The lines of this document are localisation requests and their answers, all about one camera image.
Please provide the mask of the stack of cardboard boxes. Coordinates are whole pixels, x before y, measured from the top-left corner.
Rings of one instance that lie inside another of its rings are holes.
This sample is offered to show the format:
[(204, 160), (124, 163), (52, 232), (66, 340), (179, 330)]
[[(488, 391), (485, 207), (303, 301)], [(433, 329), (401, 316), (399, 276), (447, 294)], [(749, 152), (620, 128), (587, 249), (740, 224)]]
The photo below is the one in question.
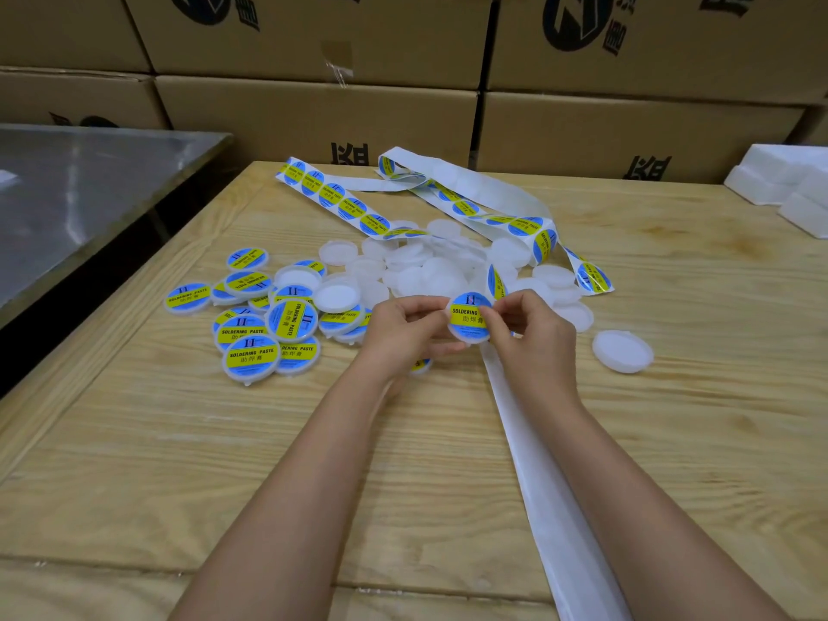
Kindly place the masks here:
[(717, 183), (828, 103), (828, 0), (0, 0), (0, 122), (227, 161)]

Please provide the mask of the labelled round plastic lid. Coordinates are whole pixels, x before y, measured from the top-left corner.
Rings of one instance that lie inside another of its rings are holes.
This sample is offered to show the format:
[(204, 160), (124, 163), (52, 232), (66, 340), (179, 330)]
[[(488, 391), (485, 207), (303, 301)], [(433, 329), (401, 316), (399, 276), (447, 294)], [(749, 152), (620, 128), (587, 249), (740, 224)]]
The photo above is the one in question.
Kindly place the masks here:
[(489, 297), (481, 292), (463, 292), (450, 299), (445, 312), (448, 314), (448, 331), (465, 344), (477, 345), (490, 340), (490, 332), (480, 307), (491, 308)]

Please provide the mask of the person's right forearm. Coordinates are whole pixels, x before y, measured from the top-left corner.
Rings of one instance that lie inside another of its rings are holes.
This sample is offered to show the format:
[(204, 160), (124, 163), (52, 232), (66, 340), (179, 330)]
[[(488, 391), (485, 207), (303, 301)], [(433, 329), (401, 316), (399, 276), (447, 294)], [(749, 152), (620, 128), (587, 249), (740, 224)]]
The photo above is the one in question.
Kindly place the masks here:
[(510, 380), (634, 621), (792, 621), (561, 384)]

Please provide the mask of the sticker strip with backing paper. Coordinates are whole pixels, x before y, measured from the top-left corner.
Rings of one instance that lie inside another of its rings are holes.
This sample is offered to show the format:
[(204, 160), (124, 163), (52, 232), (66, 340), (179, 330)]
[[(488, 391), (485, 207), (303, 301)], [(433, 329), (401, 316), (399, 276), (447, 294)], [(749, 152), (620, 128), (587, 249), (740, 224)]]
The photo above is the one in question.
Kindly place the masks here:
[[(276, 178), (339, 216), (371, 239), (422, 239), (420, 229), (395, 228), (357, 192), (410, 191), (453, 221), (494, 241), (512, 238), (525, 245), (532, 266), (542, 264), (559, 244), (559, 233), (544, 203), (496, 178), (443, 160), (394, 147), (379, 156), (379, 179), (326, 175), (291, 157)], [(633, 621), (624, 595), (577, 501), (554, 459), (518, 406), (502, 363), (482, 333), (482, 357), (499, 409), (522, 494), (527, 521), (561, 621)]]

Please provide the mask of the pile of blue yellow lids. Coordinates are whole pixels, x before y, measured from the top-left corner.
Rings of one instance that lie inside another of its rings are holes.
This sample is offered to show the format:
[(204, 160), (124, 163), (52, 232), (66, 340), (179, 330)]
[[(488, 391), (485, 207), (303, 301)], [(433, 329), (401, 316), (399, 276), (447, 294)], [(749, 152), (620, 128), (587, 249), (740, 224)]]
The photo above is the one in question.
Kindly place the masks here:
[(374, 307), (390, 296), (380, 281), (383, 250), (369, 253), (351, 241), (329, 241), (315, 259), (267, 270), (270, 253), (259, 247), (234, 250), (226, 276), (209, 284), (186, 282), (163, 299), (171, 314), (221, 308), (210, 326), (224, 374), (251, 386), (271, 375), (309, 372), (322, 356), (324, 339), (362, 344)]

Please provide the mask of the person's left hand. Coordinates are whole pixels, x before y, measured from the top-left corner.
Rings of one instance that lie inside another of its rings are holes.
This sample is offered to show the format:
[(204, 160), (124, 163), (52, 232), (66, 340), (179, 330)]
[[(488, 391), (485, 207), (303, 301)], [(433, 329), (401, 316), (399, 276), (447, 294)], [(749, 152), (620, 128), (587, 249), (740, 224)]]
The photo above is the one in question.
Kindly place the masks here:
[(373, 308), (355, 363), (382, 385), (407, 376), (417, 361), (466, 350), (465, 344), (446, 333), (417, 333), (408, 328), (416, 312), (445, 312), (449, 299), (439, 295), (411, 295), (381, 302)]

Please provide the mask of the person's right hand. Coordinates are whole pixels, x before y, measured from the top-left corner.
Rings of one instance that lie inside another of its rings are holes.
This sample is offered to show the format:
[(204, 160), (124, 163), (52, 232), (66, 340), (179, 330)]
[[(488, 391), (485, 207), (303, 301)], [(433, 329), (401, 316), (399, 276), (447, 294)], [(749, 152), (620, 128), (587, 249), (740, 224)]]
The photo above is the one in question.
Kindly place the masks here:
[(508, 384), (524, 407), (578, 407), (581, 404), (575, 367), (574, 326), (532, 290), (496, 301), (497, 311), (512, 331), (512, 341), (492, 343)]

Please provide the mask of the white foam block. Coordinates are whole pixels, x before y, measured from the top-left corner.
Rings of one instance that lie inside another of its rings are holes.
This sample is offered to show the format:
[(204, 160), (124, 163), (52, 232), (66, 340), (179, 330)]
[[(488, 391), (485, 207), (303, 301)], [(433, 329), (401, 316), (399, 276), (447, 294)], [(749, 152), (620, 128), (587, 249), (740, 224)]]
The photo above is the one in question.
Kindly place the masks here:
[(779, 206), (815, 168), (828, 168), (828, 146), (753, 144), (724, 186), (758, 206)]
[(828, 240), (828, 202), (792, 193), (779, 207), (778, 215), (813, 238)]

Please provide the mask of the person's left forearm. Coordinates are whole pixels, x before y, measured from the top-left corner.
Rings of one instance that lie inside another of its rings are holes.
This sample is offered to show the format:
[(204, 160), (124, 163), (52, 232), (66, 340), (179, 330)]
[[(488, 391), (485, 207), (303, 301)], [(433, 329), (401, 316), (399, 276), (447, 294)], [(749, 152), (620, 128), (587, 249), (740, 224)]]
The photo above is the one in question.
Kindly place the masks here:
[(374, 421), (415, 364), (360, 356), (342, 373), (168, 621), (326, 621)]

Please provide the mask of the pile of plain white lids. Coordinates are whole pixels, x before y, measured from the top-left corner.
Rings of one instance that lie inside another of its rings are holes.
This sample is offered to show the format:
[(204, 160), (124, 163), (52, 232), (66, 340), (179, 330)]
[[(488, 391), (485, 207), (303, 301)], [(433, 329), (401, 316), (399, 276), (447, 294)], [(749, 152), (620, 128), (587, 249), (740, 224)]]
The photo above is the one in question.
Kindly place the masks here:
[(425, 231), (400, 223), (383, 235), (364, 232), (367, 237), (359, 249), (368, 240), (370, 254), (383, 250), (387, 270), (380, 281), (389, 287), (389, 298), (440, 295), (450, 300), (473, 291), (494, 304), (514, 292), (532, 290), (577, 333), (585, 333), (595, 316), (583, 298), (614, 290), (601, 270), (567, 249), (567, 266), (545, 263), (557, 237), (547, 220), (527, 238), (502, 234), (488, 247), (466, 238), (460, 224), (451, 220), (435, 220)]

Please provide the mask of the stainless steel table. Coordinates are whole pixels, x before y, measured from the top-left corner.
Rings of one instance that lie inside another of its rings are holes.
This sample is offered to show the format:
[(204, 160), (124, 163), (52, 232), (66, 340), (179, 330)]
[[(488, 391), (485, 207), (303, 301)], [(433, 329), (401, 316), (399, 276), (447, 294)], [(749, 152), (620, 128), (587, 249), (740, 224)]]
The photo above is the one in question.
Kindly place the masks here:
[(232, 143), (225, 132), (0, 124), (0, 329)]

